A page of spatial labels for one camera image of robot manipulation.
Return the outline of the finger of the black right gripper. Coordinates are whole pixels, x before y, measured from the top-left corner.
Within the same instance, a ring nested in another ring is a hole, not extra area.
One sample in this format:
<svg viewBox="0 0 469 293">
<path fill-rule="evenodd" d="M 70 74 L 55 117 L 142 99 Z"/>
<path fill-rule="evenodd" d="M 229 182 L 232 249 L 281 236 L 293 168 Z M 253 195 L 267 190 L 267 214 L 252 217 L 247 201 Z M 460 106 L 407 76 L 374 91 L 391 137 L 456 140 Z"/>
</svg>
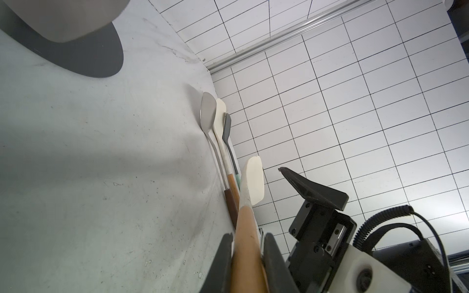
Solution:
<svg viewBox="0 0 469 293">
<path fill-rule="evenodd" d="M 345 210 L 349 200 L 347 193 L 310 181 L 287 167 L 278 170 L 304 200 L 339 211 Z"/>
</svg>

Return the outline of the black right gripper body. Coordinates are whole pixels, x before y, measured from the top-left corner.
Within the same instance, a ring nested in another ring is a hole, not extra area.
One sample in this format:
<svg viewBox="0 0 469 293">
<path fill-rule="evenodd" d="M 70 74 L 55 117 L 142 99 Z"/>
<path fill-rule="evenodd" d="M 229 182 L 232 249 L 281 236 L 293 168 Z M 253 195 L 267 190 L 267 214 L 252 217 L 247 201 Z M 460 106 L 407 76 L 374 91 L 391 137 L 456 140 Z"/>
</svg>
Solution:
<svg viewBox="0 0 469 293">
<path fill-rule="evenodd" d="M 304 201 L 289 228 L 296 243 L 287 261 L 299 292 L 327 292 L 356 228 L 350 216 Z"/>
</svg>

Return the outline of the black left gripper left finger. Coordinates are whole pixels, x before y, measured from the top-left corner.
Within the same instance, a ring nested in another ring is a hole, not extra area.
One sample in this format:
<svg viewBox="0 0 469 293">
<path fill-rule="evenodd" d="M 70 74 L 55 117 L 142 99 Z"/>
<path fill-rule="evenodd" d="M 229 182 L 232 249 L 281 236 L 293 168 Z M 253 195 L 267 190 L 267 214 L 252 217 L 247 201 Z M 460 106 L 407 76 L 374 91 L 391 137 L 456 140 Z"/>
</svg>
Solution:
<svg viewBox="0 0 469 293">
<path fill-rule="evenodd" d="M 232 274 L 232 233 L 224 234 L 200 293 L 229 293 Z"/>
</svg>

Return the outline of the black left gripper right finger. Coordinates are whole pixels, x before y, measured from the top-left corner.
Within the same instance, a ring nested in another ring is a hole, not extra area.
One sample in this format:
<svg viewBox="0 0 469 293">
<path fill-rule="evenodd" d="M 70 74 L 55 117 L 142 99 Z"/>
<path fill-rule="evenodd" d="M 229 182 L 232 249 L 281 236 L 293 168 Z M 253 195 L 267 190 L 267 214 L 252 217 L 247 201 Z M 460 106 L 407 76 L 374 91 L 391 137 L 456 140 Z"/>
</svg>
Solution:
<svg viewBox="0 0 469 293">
<path fill-rule="evenodd" d="M 263 262 L 270 293 L 298 293 L 299 290 L 287 268 L 275 237 L 268 233 L 264 238 Z"/>
</svg>

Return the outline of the grey spatula mint handle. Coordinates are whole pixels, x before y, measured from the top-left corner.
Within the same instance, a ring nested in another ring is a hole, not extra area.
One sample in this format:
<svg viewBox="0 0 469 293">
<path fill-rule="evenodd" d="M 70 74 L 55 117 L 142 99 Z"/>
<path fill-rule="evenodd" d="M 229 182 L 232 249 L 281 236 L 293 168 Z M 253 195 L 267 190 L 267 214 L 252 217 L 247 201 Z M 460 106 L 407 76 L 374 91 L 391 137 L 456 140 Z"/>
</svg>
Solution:
<svg viewBox="0 0 469 293">
<path fill-rule="evenodd" d="M 230 159 L 231 159 L 233 170 L 234 170 L 234 177 L 236 178 L 236 182 L 237 182 L 238 187 L 240 187 L 241 177 L 240 177 L 239 170 L 238 170 L 238 163 L 237 163 L 237 159 L 235 158 L 235 156 L 233 154 L 233 147 L 230 144 L 231 125 L 232 125 L 231 117 L 230 117 L 229 113 L 225 113 L 225 116 L 224 116 L 224 131 L 223 131 L 223 134 L 222 134 L 222 139 L 223 139 L 224 143 L 227 146 L 227 150 L 230 154 Z"/>
</svg>

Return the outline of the cream spatula light wood handle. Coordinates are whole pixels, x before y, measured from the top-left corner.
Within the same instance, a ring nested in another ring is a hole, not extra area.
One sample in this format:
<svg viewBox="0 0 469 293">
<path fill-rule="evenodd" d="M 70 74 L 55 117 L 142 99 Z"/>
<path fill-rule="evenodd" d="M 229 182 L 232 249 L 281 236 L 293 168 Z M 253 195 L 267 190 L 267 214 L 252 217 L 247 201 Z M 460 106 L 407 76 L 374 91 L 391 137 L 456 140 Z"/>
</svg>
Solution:
<svg viewBox="0 0 469 293">
<path fill-rule="evenodd" d="M 236 210 L 238 211 L 239 210 L 238 185 L 235 179 L 235 175 L 233 173 L 232 160 L 230 159 L 227 146 L 222 138 L 223 133 L 224 133 L 224 119 L 225 119 L 226 110 L 227 108 L 226 108 L 225 103 L 221 99 L 217 98 L 216 99 L 216 114 L 215 114 L 214 123 L 213 123 L 213 131 L 216 136 L 219 149 L 222 155 L 222 160 L 225 166 L 225 172 L 227 174 L 228 184 L 233 195 L 234 204 L 236 206 Z"/>
</svg>

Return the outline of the cream utensil dark wood handle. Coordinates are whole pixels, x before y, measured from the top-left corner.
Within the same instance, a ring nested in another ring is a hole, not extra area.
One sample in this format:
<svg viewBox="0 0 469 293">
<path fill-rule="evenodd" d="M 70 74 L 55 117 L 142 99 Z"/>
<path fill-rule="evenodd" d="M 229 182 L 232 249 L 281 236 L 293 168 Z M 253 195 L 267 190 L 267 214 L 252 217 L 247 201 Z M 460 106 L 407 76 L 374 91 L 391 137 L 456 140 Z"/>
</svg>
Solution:
<svg viewBox="0 0 469 293">
<path fill-rule="evenodd" d="M 235 205 L 235 198 L 232 194 L 232 189 L 230 188 L 228 176 L 226 174 L 225 166 L 220 157 L 220 151 L 218 149 L 218 143 L 216 139 L 211 136 L 213 132 L 213 125 L 216 116 L 216 102 L 214 96 L 208 92 L 204 92 L 202 95 L 202 102 L 200 106 L 200 127 L 209 143 L 212 146 L 212 149 L 215 153 L 216 160 L 219 166 L 220 174 L 222 176 L 222 182 L 225 186 L 224 195 L 225 202 L 227 204 L 228 213 L 230 215 L 234 229 L 236 229 L 236 224 L 238 220 L 238 210 Z"/>
</svg>

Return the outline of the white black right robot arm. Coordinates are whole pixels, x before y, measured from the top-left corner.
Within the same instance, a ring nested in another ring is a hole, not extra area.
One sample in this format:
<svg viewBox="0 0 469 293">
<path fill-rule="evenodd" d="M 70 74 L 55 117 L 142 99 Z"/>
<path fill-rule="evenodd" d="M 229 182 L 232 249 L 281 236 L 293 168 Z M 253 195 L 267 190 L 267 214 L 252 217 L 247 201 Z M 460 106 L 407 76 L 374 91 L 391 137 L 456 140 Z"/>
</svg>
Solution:
<svg viewBox="0 0 469 293">
<path fill-rule="evenodd" d="M 287 269 L 301 293 L 450 293 L 453 279 L 441 242 L 415 226 L 413 207 L 381 211 L 358 226 L 344 213 L 348 194 L 289 168 L 283 177 L 304 199 L 289 228 L 296 239 Z"/>
</svg>

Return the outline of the grey utensil rack stand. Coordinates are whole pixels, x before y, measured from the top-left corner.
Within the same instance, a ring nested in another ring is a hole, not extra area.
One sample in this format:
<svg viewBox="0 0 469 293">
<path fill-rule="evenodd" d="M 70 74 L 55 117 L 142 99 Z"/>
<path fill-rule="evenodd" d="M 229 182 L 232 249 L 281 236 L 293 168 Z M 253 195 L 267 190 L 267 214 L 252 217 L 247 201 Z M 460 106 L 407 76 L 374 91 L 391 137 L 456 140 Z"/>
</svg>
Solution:
<svg viewBox="0 0 469 293">
<path fill-rule="evenodd" d="M 122 43 L 112 22 L 79 39 L 56 43 L 35 32 L 1 4 L 3 32 L 51 63 L 91 78 L 111 77 L 123 66 Z"/>
</svg>

